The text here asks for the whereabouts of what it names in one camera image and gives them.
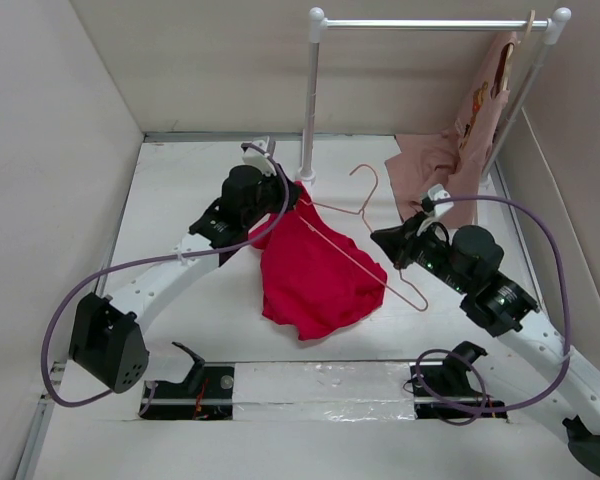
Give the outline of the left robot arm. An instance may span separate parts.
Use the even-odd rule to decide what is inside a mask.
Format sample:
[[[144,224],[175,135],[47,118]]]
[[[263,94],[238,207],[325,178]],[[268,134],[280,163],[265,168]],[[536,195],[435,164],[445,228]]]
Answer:
[[[105,297],[89,294],[80,300],[71,359],[116,394],[142,381],[168,382],[185,397],[196,394],[202,387],[203,359],[179,342],[165,350],[147,347],[145,333],[188,287],[246,246],[261,219],[281,218],[301,193],[301,186],[284,174],[267,176],[247,165],[232,168],[220,197],[167,259]]]

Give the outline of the red t shirt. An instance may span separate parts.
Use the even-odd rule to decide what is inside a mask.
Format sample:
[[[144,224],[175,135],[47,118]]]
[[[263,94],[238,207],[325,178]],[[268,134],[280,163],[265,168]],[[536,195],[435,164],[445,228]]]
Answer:
[[[277,226],[275,214],[250,236],[261,252],[262,315],[292,326],[300,341],[318,340],[383,304],[388,275],[353,239],[331,229],[307,192]]]

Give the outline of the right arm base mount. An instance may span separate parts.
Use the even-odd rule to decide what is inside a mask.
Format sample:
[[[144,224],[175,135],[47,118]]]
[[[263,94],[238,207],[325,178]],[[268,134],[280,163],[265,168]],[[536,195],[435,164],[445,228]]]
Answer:
[[[484,406],[487,412],[481,418],[507,420],[504,411],[492,412],[492,409],[504,407],[482,388],[480,381],[476,387],[470,383],[474,369],[472,365],[487,351],[469,341],[459,343],[453,350],[429,349],[421,354],[416,362],[409,364],[409,376],[402,384],[402,390],[411,395],[417,419],[437,419],[453,426],[466,426],[475,418],[469,412],[457,410],[433,397],[421,385],[426,384],[438,395],[449,398],[451,403],[459,403],[470,408]]]

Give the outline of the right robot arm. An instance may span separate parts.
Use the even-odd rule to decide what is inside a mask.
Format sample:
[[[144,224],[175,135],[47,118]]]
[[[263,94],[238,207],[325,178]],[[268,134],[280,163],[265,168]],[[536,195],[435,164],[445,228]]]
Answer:
[[[417,264],[461,294],[461,310],[478,327],[513,350],[554,390],[546,419],[565,433],[571,455],[600,477],[600,371],[553,328],[538,303],[499,270],[503,249],[486,229],[467,225],[450,240],[436,223],[412,218],[372,232],[394,266]]]

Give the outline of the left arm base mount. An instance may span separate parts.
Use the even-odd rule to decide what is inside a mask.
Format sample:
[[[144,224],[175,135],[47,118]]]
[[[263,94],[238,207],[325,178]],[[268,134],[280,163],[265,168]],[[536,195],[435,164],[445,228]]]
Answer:
[[[143,387],[138,416],[143,420],[225,421],[233,419],[234,363],[207,363],[179,342],[177,360],[188,366],[180,382],[150,379]]]

